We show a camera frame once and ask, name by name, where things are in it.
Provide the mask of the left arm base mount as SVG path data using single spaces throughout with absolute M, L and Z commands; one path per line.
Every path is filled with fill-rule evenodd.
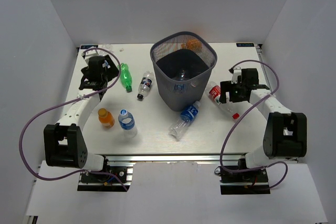
M 110 175 L 98 175 L 85 172 L 80 174 L 77 191 L 126 192 L 125 188 L 129 189 L 132 181 L 133 165 L 108 165 L 106 172 L 112 173 L 121 183 Z

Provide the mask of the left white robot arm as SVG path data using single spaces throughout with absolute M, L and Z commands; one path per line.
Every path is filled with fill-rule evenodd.
M 91 56 L 86 63 L 81 69 L 79 100 L 71 104 L 56 124 L 44 128 L 45 158 L 48 166 L 92 170 L 93 176 L 104 182 L 110 178 L 111 168 L 104 164 L 104 156 L 87 150 L 82 130 L 119 70 L 109 55 Z

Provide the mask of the clear bottle black label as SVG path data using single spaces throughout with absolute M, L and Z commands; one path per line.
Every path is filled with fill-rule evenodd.
M 149 94 L 153 81 L 154 81 L 154 73 L 147 71 L 143 74 L 143 77 L 138 87 L 138 95 L 137 95 L 138 100 L 142 101 L 143 98 L 145 98 Z

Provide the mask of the Pocari Sweat blue bottle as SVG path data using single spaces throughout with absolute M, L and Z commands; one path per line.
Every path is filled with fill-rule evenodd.
M 184 108 L 178 120 L 169 127 L 169 135 L 173 136 L 177 140 L 181 139 L 196 119 L 200 106 L 201 103 L 199 101 L 195 101 L 192 105 Z

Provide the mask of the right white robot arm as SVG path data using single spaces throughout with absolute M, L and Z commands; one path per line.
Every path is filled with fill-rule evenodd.
M 247 101 L 267 120 L 260 147 L 244 154 L 238 160 L 237 175 L 247 182 L 256 175 L 256 169 L 263 169 L 275 159 L 305 157 L 307 153 L 307 117 L 293 112 L 271 93 L 269 87 L 259 83 L 256 68 L 233 67 L 230 81 L 220 85 L 220 101 L 232 103 Z

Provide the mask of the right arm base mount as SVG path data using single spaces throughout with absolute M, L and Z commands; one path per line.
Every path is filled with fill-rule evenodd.
M 270 194 L 269 180 L 265 169 L 245 173 L 229 173 L 220 166 L 214 174 L 220 177 L 222 195 L 266 195 Z

